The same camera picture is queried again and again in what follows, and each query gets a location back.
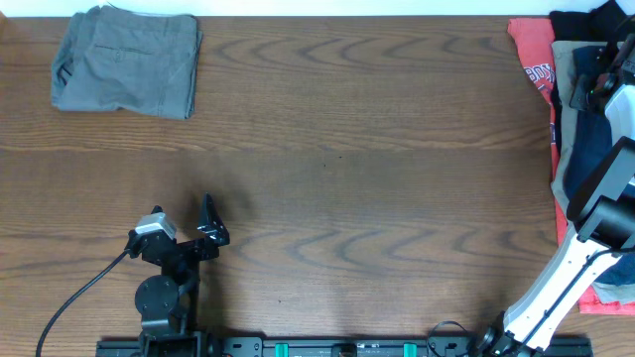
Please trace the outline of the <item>dark blue shorts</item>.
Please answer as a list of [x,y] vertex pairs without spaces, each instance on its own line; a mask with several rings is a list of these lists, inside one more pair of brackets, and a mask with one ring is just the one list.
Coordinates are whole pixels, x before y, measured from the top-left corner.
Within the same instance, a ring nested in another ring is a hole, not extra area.
[[[587,47],[572,52],[576,79],[591,61]],[[585,179],[622,137],[634,137],[634,103],[610,112],[576,111],[570,162],[565,170],[563,189],[573,198]]]

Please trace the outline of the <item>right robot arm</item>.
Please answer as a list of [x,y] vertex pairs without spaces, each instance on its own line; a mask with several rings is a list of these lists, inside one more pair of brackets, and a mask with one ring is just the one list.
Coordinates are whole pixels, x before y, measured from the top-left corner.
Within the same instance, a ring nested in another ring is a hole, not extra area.
[[530,289],[484,333],[472,356],[546,356],[562,320],[587,288],[634,251],[634,40],[607,45],[606,69],[581,77],[571,97],[580,109],[601,110],[613,146],[571,200],[565,238]]

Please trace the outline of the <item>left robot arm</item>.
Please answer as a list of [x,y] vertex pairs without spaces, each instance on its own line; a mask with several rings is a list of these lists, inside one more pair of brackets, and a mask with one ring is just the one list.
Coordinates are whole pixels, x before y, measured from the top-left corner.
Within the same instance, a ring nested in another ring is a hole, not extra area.
[[218,342],[196,327],[199,264],[219,256],[230,243],[229,232],[205,194],[197,230],[202,236],[178,242],[177,228],[163,208],[156,206],[128,234],[131,258],[161,268],[159,275],[140,284],[135,306],[141,314],[139,336],[142,356],[220,356]]

